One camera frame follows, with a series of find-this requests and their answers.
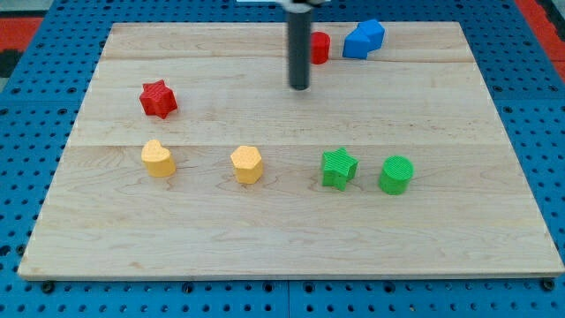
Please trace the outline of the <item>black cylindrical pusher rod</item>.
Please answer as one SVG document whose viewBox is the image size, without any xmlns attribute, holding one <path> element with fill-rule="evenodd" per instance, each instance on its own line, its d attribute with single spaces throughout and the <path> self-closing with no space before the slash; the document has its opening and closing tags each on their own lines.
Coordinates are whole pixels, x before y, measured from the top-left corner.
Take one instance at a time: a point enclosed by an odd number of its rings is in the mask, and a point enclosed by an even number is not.
<svg viewBox="0 0 565 318">
<path fill-rule="evenodd" d="M 288 79 L 291 88 L 310 86 L 312 10 L 306 5 L 287 7 Z"/>
</svg>

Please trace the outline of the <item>grey rod mount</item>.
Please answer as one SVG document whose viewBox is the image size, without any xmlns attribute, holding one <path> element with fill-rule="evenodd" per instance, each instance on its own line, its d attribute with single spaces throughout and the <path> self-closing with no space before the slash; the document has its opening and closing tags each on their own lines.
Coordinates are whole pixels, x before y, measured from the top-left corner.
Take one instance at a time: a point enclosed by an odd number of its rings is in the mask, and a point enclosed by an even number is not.
<svg viewBox="0 0 565 318">
<path fill-rule="evenodd" d="M 330 0 L 275 0 L 275 2 L 288 12 L 308 12 L 329 3 Z"/>
</svg>

